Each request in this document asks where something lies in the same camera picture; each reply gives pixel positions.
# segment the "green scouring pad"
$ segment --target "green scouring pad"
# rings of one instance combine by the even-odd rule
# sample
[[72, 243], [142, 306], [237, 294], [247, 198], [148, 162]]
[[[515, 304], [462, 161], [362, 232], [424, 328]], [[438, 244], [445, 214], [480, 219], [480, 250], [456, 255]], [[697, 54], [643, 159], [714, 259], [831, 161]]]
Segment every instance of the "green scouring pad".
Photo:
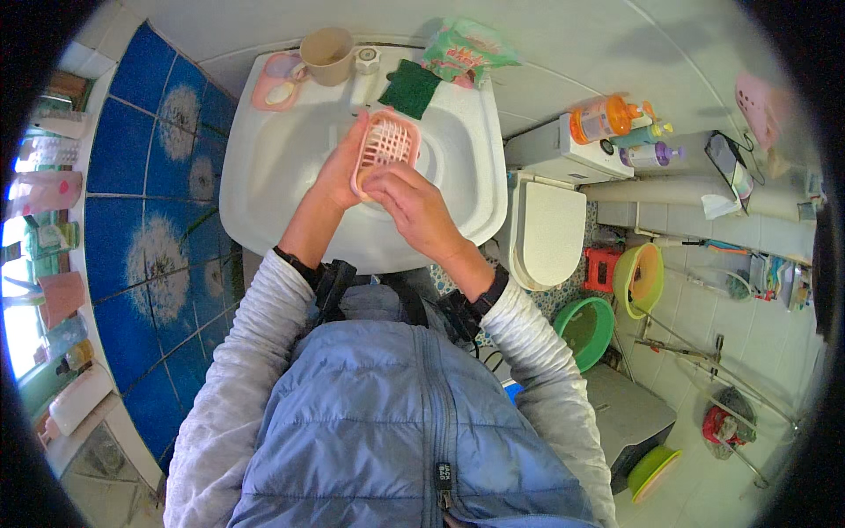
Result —
[[414, 119], [422, 119], [440, 80], [440, 77], [419, 64], [403, 58], [379, 102], [393, 106], [397, 112]]

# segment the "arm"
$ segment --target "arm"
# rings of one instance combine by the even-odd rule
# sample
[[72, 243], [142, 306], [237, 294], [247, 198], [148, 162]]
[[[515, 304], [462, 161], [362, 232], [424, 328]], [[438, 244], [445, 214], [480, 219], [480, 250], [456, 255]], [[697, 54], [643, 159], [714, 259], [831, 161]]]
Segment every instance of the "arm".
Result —
[[596, 412], [587, 401], [586, 381], [572, 350], [513, 279], [481, 326], [524, 387], [516, 396], [520, 412], [581, 482], [596, 520], [605, 528], [618, 526]]
[[288, 368], [288, 348], [312, 296], [300, 274], [267, 252], [179, 428], [167, 479], [167, 526], [225, 525], [232, 516], [264, 406]]
[[[470, 302], [490, 288], [493, 269], [458, 232], [438, 189], [419, 173], [405, 164], [383, 167], [363, 183], [363, 190], [393, 216], [414, 249], [443, 267]], [[572, 350], [512, 279], [481, 325], [525, 388], [517, 396], [520, 411], [581, 482], [596, 519], [615, 528], [610, 469]]]
[[[323, 258], [343, 213], [360, 201], [349, 182], [366, 124], [362, 112], [279, 241], [279, 249], [312, 269]], [[290, 365], [289, 349], [305, 324], [312, 298], [302, 276], [268, 251], [179, 428], [167, 479], [167, 526], [222, 526], [232, 517], [270, 391]]]

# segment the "sponge package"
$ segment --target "sponge package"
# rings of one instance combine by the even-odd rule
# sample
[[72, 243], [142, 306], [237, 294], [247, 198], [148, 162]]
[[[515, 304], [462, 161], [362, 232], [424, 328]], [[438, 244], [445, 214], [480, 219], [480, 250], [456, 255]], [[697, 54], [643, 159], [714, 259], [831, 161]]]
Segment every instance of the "sponge package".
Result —
[[424, 68], [467, 88], [478, 86], [491, 68], [521, 64], [519, 54], [496, 30], [469, 19], [444, 20], [422, 55]]

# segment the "toilet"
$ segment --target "toilet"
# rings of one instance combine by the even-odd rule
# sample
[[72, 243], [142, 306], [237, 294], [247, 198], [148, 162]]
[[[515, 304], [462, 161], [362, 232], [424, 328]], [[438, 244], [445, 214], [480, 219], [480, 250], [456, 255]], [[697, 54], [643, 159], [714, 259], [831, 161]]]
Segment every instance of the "toilet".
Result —
[[554, 288], [572, 276], [581, 260], [586, 196], [578, 186], [634, 176], [610, 143], [573, 141], [569, 115], [516, 136], [504, 147], [512, 169], [508, 213], [493, 238], [502, 265], [527, 290]]

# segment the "black wristwatch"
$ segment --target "black wristwatch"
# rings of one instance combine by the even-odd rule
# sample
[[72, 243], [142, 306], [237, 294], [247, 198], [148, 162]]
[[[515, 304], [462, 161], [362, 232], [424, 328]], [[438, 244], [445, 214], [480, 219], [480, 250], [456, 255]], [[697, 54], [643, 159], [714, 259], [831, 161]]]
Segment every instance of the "black wristwatch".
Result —
[[323, 276], [324, 271], [322, 263], [317, 266], [317, 269], [311, 269], [303, 264], [302, 260], [298, 259], [296, 255], [285, 253], [280, 250], [278, 246], [273, 246], [273, 251], [275, 251], [275, 254], [279, 255], [282, 260], [290, 264], [293, 269], [303, 276], [303, 279], [305, 279], [308, 285], [311, 286], [312, 291], [317, 291], [317, 285], [319, 284], [319, 280]]
[[497, 264], [496, 275], [493, 278], [493, 284], [490, 285], [490, 289], [482, 293], [475, 302], [470, 303], [470, 307], [478, 315], [479, 321], [490, 311], [490, 308], [498, 301], [499, 297], [502, 296], [504, 287], [507, 285], [508, 270], [502, 264]]

